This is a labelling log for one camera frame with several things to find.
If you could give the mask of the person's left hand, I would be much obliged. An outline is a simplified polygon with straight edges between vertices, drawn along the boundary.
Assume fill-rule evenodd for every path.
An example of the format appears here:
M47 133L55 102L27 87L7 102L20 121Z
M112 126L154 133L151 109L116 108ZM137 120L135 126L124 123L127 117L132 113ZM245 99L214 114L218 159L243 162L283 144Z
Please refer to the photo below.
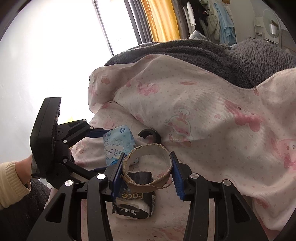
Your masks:
M16 173L22 182L23 185L28 183L32 176L31 176L31 166L32 166L32 155L23 159L22 161L18 161L15 163L15 170Z

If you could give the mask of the cream knit sleeve forearm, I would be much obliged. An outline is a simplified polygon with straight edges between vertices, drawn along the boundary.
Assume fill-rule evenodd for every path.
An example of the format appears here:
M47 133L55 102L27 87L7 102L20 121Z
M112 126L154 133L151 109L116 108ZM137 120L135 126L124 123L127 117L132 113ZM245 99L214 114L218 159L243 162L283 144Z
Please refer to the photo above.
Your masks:
M1 210L19 202L31 191L31 182L23 184L17 175L16 161L1 163Z

